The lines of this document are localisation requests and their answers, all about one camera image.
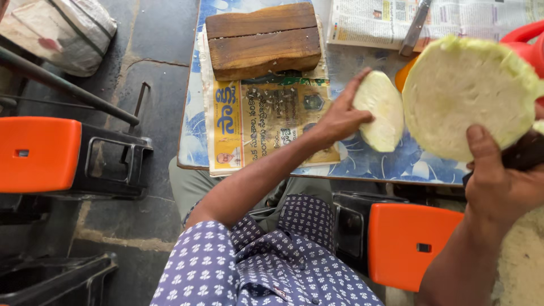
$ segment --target table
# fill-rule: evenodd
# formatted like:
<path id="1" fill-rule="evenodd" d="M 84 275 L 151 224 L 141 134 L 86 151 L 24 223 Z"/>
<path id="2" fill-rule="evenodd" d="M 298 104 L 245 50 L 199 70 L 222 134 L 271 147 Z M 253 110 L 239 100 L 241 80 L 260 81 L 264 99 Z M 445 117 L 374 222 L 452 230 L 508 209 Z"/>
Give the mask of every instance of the table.
<path id="1" fill-rule="evenodd" d="M 202 31 L 207 16 L 221 13 L 248 13 L 264 7 L 288 4 L 296 0 L 201 0 L 196 34 Z M 321 16 L 323 29 L 329 25 L 330 0 L 313 0 L 316 14 Z M 178 166 L 186 169 L 207 169 L 208 149 L 200 78 L 199 51 L 193 50 L 187 97 L 180 129 Z M 345 84 L 365 66 L 381 70 L 394 80 L 395 73 L 410 59 L 402 58 L 396 50 L 327 45 L 327 65 L 331 94 L 336 98 Z M 293 175 L 328 179 L 372 180 L 425 185 L 462 184 L 468 172 L 465 163 L 438 158 L 422 150 L 405 129 L 395 152 L 380 153 L 371 149 L 359 133 L 339 143 L 341 163 L 298 168 Z"/>

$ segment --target fingernail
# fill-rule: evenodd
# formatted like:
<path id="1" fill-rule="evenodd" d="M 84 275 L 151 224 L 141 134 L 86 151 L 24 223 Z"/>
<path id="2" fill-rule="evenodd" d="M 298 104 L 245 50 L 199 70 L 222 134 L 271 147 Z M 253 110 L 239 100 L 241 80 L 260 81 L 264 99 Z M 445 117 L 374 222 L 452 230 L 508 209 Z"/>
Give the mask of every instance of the fingernail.
<path id="1" fill-rule="evenodd" d="M 476 141 L 484 137 L 484 128 L 479 125 L 471 125 L 467 130 L 469 140 Z"/>

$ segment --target green strap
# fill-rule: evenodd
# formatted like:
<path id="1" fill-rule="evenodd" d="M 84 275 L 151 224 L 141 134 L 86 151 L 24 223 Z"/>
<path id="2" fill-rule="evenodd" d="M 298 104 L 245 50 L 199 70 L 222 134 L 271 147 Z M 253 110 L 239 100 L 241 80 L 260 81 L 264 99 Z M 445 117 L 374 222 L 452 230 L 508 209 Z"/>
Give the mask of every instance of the green strap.
<path id="1" fill-rule="evenodd" d="M 102 50 L 100 50 L 100 48 L 98 48 L 98 46 L 96 46 L 94 42 L 92 42 L 83 32 L 81 32 L 81 30 L 76 27 L 76 25 L 74 25 L 74 23 L 68 18 L 68 16 L 66 16 L 66 14 L 60 9 L 60 7 L 58 7 L 57 4 L 53 2 L 53 0 L 49 0 L 49 3 L 51 3 L 51 5 L 57 9 L 57 12 L 59 12 L 60 16 L 64 18 L 68 25 L 70 25 L 70 27 L 79 35 L 79 37 L 81 37 L 89 46 L 91 46 L 91 48 L 93 48 L 96 53 L 100 55 L 100 57 L 104 57 L 104 52 L 102 52 Z"/>
<path id="2" fill-rule="evenodd" d="M 83 12 L 89 19 L 92 20 L 92 22 L 95 23 L 95 25 L 100 28 L 100 30 L 102 30 L 102 32 L 104 32 L 104 34 L 109 38 L 109 40 L 111 40 L 113 37 L 109 34 L 109 32 L 98 22 L 96 21 L 96 19 L 92 18 L 91 15 L 89 15 L 82 7 L 79 6 L 79 4 L 77 4 L 74 0 L 70 0 L 73 5 L 76 6 L 76 8 L 78 8 L 81 12 Z"/>

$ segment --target gray trousers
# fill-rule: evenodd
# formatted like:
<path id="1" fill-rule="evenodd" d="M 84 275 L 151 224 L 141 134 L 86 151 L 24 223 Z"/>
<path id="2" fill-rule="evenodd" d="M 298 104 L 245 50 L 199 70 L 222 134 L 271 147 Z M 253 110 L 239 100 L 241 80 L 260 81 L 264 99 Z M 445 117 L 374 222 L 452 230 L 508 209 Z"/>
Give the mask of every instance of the gray trousers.
<path id="1" fill-rule="evenodd" d="M 176 164 L 177 157 L 174 157 L 168 166 L 170 173 L 170 184 L 174 201 L 180 212 L 181 220 L 185 218 L 187 212 L 193 205 L 200 201 L 212 188 L 217 185 L 222 178 L 212 178 L 208 171 L 182 169 Z M 270 206 L 276 206 L 276 210 L 269 216 L 254 217 L 259 225 L 266 232 L 276 229 L 277 220 L 281 209 L 285 203 L 288 194 L 307 194 L 325 201 L 332 209 L 331 184 L 327 179 L 312 178 L 287 178 L 279 184 L 274 190 L 270 191 L 266 197 L 255 204 L 255 209 L 267 207 L 267 201 Z"/>

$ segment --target sack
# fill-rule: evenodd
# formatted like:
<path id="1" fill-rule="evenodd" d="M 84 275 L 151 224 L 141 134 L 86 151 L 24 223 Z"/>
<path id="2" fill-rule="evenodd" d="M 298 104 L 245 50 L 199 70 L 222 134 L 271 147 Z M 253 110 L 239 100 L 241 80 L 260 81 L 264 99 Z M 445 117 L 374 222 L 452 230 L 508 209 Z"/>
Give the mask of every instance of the sack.
<path id="1" fill-rule="evenodd" d="M 66 73 L 93 75 L 117 23 L 97 0 L 11 0 L 0 34 Z"/>

